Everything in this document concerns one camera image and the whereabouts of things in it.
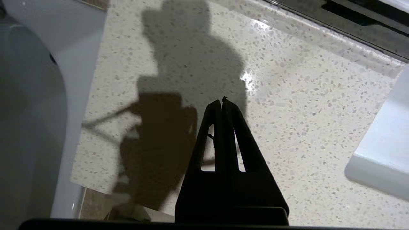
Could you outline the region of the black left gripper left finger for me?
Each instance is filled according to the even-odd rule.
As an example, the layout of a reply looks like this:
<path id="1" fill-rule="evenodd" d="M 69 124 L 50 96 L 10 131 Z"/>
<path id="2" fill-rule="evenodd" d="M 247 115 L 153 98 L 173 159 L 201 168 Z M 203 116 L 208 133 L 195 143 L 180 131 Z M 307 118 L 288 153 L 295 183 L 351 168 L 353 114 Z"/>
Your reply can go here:
<path id="1" fill-rule="evenodd" d="M 209 128 L 214 126 L 215 170 L 203 171 Z M 228 224 L 229 150 L 225 143 L 222 105 L 207 105 L 175 208 L 177 223 Z"/>

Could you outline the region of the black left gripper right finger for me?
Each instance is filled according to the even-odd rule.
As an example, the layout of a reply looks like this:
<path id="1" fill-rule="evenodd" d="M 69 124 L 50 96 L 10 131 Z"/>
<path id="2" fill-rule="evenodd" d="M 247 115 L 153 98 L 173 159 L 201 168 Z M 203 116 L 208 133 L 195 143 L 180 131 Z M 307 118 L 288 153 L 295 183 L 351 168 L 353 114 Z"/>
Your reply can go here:
<path id="1" fill-rule="evenodd" d="M 288 224 L 289 208 L 235 103 L 222 100 L 228 207 L 248 223 Z"/>

